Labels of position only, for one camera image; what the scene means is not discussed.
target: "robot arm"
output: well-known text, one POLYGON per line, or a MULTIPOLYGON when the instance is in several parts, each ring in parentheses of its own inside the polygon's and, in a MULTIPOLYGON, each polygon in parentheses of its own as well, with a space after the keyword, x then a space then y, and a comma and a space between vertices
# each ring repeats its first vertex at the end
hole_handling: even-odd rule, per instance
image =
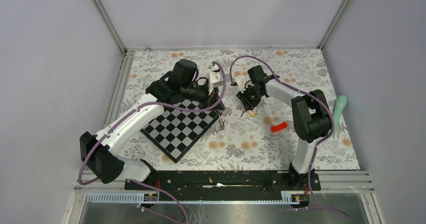
MULTIPOLYGON (((240 88, 238 99, 243 103, 245 110, 253 110, 261 98, 274 97, 292 108, 294 129, 299 136, 296 155, 290 164, 290 172, 293 172, 295 180, 302 181, 307 176, 309 162, 312 158, 315 144, 327 135, 331 129, 331 116, 327 111, 310 97, 291 90, 274 77, 267 76, 260 65, 248 71, 247 76, 237 76, 235 83, 240 88)), ((321 90, 310 92, 320 99, 327 107, 327 101, 321 90)))
MULTIPOLYGON (((86 132, 80 137, 81 160, 84 161, 93 146, 102 140, 88 160, 87 166, 104 184, 116 179, 145 180, 154 169, 145 161, 124 158, 119 156, 119 153, 136 132, 161 115, 167 107, 148 105, 140 108, 140 106, 148 102, 176 104, 185 99, 197 101, 199 108, 211 106, 219 98, 218 86, 223 81, 222 76, 218 70, 213 70, 209 76, 214 79, 204 78, 205 83, 199 85, 198 79, 194 79, 194 76, 198 75, 197 72, 197 65, 194 62, 185 59, 178 61, 172 71, 153 82, 135 105, 118 120, 95 135, 86 132)), ((224 109, 223 103, 220 102, 212 110, 224 109)))

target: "red object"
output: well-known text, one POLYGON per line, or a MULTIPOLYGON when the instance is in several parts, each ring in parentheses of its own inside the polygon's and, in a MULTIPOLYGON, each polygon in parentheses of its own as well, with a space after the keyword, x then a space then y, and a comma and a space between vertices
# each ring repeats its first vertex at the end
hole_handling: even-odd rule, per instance
POLYGON ((286 127, 288 127, 288 124, 286 121, 284 121, 277 126, 271 126, 271 132, 275 133, 277 131, 285 129, 286 127))

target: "table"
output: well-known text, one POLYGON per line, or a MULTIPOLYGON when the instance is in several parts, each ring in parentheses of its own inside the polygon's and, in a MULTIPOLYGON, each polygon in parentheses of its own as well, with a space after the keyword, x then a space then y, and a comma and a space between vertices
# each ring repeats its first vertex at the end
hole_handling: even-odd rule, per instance
MULTIPOLYGON (((331 110, 336 94, 318 49, 296 50, 191 50, 137 51, 125 89, 121 112, 136 103, 145 89, 164 73, 172 70, 181 58, 195 62, 200 76, 206 76, 213 61, 229 72, 231 62, 241 55, 253 55, 268 62, 280 78, 304 90, 321 89, 331 110)), ((240 59, 233 67, 233 75, 246 75, 247 70, 262 65, 253 59, 240 59)), ((264 98, 255 117, 244 112, 236 97, 238 87, 230 86, 223 102, 226 128, 219 130, 215 123, 176 164, 160 149, 138 132, 122 149, 120 155, 144 159, 157 170, 286 170, 295 155, 297 135, 293 128, 291 108, 273 98, 264 98), (271 133, 270 126, 283 121, 289 127, 271 133)), ((314 166, 317 170, 359 169, 343 117, 332 138, 320 145, 314 166)))

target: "gray floor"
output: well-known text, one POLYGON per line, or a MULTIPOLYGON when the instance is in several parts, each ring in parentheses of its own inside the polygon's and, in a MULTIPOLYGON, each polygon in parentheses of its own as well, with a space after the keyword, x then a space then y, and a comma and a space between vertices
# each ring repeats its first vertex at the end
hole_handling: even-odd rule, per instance
MULTIPOLYGON (((356 194, 318 195, 322 204, 337 207, 351 216, 350 221, 330 216, 323 210, 283 211, 289 205, 277 204, 190 204, 184 205, 188 223, 209 224, 267 224, 267 223, 368 223, 360 198, 356 194)), ((172 223, 149 212, 141 212, 134 204, 87 203, 81 224, 144 224, 172 223)), ((184 221, 183 213, 175 204, 158 204, 153 210, 184 221)))

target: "checkered board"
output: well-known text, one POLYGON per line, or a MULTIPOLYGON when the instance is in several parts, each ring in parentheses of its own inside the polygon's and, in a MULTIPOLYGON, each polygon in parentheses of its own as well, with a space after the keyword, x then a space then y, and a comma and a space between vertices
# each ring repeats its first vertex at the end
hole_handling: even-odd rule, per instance
MULTIPOLYGON (((198 102, 189 100, 178 104, 183 108, 199 109, 197 105, 198 102)), ((170 109, 149 122, 141 132, 177 163, 218 118, 217 111, 190 113, 170 109)))

